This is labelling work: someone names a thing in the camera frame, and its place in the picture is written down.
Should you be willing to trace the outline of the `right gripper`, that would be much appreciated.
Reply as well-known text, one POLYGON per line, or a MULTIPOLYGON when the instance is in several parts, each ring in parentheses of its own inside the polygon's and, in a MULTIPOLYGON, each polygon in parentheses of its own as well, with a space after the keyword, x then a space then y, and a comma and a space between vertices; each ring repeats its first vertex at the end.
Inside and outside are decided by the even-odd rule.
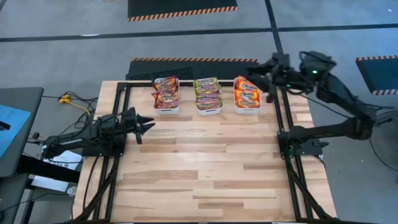
POLYGON ((274 52, 267 63, 257 67, 249 67, 249 74, 259 74, 253 78, 255 84, 260 90, 268 90, 267 102, 272 103, 276 96, 276 88, 284 87, 288 90, 300 90, 299 73, 290 66, 289 54, 280 55, 274 52))

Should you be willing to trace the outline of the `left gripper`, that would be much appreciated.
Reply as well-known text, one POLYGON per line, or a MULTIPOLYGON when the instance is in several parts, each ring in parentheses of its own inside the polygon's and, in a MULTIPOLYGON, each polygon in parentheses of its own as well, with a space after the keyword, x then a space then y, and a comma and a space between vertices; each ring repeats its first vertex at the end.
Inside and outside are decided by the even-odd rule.
POLYGON ((134 133, 138 144, 142 144, 142 134, 146 133, 155 125, 154 123, 149 123, 154 120, 153 118, 138 115, 135 107, 131 107, 121 113, 121 118, 123 120, 125 132, 134 133))

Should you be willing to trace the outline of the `white plastic bin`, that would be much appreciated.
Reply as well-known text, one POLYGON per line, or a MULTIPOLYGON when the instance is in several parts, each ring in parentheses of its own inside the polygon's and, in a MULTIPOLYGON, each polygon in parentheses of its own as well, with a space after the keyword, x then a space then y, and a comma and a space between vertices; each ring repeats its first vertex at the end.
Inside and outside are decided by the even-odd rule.
MULTIPOLYGON (((237 77, 234 79, 233 87, 236 84, 236 80, 237 80, 237 77)), ((237 114, 258 114, 258 112, 260 111, 261 106, 262 106, 261 91, 260 91, 260 89, 258 89, 258 91, 260 93, 260 96, 259 96, 259 99, 258 99, 258 101, 260 102, 260 107, 258 107, 258 108, 238 108, 236 106, 236 99, 235 99, 235 95, 234 95, 234 110, 235 110, 235 113, 237 113, 237 114)))
POLYGON ((197 108, 197 110, 198 110, 199 115, 201 115, 201 116, 208 116, 208 115, 213 115, 213 114, 218 114, 218 113, 220 113, 222 107, 217 108, 217 109, 213 109, 213 110, 199 110, 199 109, 197 108))
POLYGON ((173 114, 178 114, 179 113, 179 111, 180 111, 180 108, 179 108, 179 106, 180 106, 180 101, 179 101, 179 88, 180 88, 180 85, 179 85, 179 80, 178 80, 178 78, 176 77, 176 85, 178 86, 178 91, 176 91, 177 93, 178 93, 178 107, 177 108, 175 108, 175 109, 164 109, 164 110, 159 110, 159 109, 155 109, 154 108, 154 105, 155 105, 155 102, 157 101, 156 99, 155 99, 155 97, 154 97, 154 105, 153 105, 153 109, 155 110, 155 112, 157 113, 157 114, 159 114, 159 115, 173 115, 173 114))

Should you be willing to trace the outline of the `black striped-edge floor mat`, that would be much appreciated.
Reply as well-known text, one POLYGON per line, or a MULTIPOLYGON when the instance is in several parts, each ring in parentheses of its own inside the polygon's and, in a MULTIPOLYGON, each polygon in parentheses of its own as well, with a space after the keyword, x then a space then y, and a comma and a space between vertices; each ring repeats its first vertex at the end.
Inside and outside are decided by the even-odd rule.
POLYGON ((180 80, 198 80, 216 77, 232 80, 247 74, 247 68, 256 67, 255 58, 133 58, 126 80, 155 80, 175 76, 180 80))
POLYGON ((128 0, 129 22, 237 11, 236 0, 128 0))
POLYGON ((357 57, 355 62, 372 95, 398 95, 398 55, 357 57))

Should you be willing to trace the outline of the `black support beam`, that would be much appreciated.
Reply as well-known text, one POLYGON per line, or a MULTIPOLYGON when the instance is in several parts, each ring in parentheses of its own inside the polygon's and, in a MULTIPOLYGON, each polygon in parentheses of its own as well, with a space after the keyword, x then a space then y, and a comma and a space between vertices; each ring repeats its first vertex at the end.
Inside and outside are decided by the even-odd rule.
POLYGON ((32 174, 77 184, 80 172, 22 155, 16 168, 18 174, 32 174))

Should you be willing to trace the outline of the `white paper sheet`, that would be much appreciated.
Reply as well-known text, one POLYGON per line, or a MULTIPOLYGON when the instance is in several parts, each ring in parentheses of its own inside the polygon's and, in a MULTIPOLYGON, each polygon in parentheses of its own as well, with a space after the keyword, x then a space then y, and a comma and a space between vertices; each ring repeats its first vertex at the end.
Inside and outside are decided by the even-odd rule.
MULTIPOLYGON (((78 164, 83 161, 83 157, 71 151, 65 151, 53 159, 44 159, 44 162, 63 167, 70 170, 76 170, 78 164)), ((32 181, 34 187, 41 187, 59 192, 66 192, 70 182, 56 180, 49 177, 35 176, 32 181)))

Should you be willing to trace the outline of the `black desk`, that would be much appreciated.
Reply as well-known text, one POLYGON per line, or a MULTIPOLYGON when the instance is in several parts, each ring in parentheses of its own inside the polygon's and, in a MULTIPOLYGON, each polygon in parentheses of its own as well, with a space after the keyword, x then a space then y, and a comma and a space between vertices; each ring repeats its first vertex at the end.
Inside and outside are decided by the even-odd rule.
POLYGON ((16 173, 43 92, 42 87, 0 88, 0 106, 8 106, 30 113, 14 139, 6 144, 7 147, 0 146, 4 148, 4 153, 0 156, 0 178, 10 177, 16 173))

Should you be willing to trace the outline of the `blue desk pad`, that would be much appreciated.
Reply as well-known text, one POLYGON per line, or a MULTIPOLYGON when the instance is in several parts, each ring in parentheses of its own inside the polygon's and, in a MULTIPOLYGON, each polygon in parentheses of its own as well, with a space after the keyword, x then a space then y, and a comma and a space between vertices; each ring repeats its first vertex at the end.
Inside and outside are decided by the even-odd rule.
POLYGON ((9 129, 0 130, 0 158, 7 151, 30 114, 30 111, 0 105, 0 121, 10 125, 9 129))

